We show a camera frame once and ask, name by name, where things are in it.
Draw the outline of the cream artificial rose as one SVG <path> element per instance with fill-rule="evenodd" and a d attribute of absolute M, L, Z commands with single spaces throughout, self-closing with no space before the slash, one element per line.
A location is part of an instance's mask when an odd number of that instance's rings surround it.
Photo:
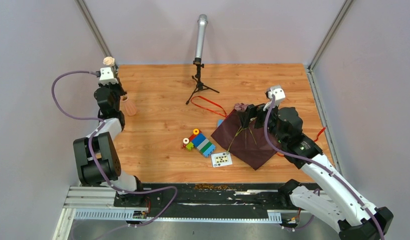
<path fill-rule="evenodd" d="M 113 57 L 111 57 L 111 56 L 106 56 L 104 59 L 103 59 L 103 64 L 105 65 L 105 66 L 109 66 L 109 67 L 113 67 L 113 66 L 115 66 L 115 58 L 113 58 Z"/>

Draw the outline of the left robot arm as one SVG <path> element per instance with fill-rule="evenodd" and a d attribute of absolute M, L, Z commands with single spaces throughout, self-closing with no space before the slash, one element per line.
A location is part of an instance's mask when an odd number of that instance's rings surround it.
<path fill-rule="evenodd" d="M 125 127 L 125 116 L 120 110 L 120 100 L 125 95 L 126 91 L 120 83 L 99 84 L 99 88 L 94 92 L 94 98 L 99 106 L 97 117 L 102 119 L 99 125 L 103 125 L 103 127 L 94 134 L 91 145 L 99 166 L 111 184 L 121 189 L 117 196 L 122 198 L 124 202 L 130 202 L 133 206 L 139 207 L 146 200 L 143 184 L 138 177 L 129 175 L 122 170 L 113 143 L 115 137 Z M 79 180 L 83 187 L 106 186 L 107 182 L 89 151 L 89 139 L 90 136 L 86 136 L 73 142 Z"/>

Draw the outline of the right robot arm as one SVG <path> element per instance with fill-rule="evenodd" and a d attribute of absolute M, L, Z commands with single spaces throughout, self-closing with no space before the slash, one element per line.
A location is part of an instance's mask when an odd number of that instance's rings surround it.
<path fill-rule="evenodd" d="M 342 240 L 383 240 L 393 213 L 367 200 L 336 170 L 322 149 L 303 133 L 303 120 L 294 107 L 249 105 L 237 113 L 242 127 L 251 119 L 254 128 L 264 128 L 264 136 L 273 136 L 274 148 L 297 169 L 311 177 L 330 198 L 311 193 L 303 184 L 291 179 L 280 189 L 278 202 L 285 209 L 293 206 L 307 210 L 334 229 Z"/>

